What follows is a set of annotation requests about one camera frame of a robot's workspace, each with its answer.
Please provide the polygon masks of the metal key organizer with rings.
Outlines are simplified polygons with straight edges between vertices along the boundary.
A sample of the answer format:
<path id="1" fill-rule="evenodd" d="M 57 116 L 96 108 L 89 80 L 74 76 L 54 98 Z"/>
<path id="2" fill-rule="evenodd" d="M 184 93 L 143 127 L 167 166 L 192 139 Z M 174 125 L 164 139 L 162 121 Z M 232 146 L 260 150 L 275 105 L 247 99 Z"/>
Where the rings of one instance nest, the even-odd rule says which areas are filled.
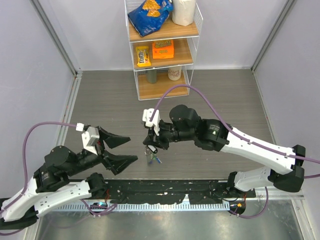
<path id="1" fill-rule="evenodd" d="M 158 163 L 157 160 L 154 160 L 153 157 L 154 156 L 157 156 L 157 153 L 154 154 L 152 153 L 148 148 L 147 146 L 145 147 L 145 152 L 144 152 L 145 156 L 146 156 L 146 162 L 147 162 L 147 165 L 150 166 L 152 165 L 153 163 Z"/>

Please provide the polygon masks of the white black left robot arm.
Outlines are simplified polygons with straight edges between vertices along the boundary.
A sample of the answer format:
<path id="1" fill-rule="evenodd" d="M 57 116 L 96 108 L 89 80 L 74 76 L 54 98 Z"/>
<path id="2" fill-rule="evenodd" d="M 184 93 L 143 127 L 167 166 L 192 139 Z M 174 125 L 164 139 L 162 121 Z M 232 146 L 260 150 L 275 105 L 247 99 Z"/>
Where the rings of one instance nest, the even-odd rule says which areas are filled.
<path id="1" fill-rule="evenodd" d="M 96 165 L 102 164 L 117 175 L 138 159 L 136 155 L 114 155 L 106 150 L 106 147 L 113 149 L 129 142 L 130 137 L 82 123 L 77 123 L 75 129 L 81 132 L 81 152 L 74 153 L 63 145 L 56 146 L 44 157 L 44 164 L 34 172 L 21 191 L 11 198 L 0 200 L 1 230 L 21 230 L 68 203 L 103 198 L 108 186 L 100 173 L 91 174 L 73 187 L 65 186 L 70 183 L 70 177 Z"/>

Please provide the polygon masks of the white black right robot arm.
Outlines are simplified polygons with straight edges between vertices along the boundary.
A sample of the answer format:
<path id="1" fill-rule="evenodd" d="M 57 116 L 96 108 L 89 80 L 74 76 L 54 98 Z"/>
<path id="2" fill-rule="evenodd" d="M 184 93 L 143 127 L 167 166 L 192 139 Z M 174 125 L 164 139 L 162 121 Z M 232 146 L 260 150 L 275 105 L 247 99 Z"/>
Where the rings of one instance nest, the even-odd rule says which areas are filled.
<path id="1" fill-rule="evenodd" d="M 268 143 L 229 124 L 223 125 L 220 120 L 201 118 L 193 108 L 183 104 L 174 107 L 169 118 L 171 122 L 164 122 L 158 110 L 144 109 L 142 122 L 148 130 L 144 145 L 152 150 L 167 150 L 170 143 L 193 141 L 202 150 L 234 154 L 263 165 L 250 171 L 231 172 L 226 184 L 230 196 L 270 186 L 289 193 L 301 190 L 305 170 L 298 158 L 306 154 L 303 146 Z"/>

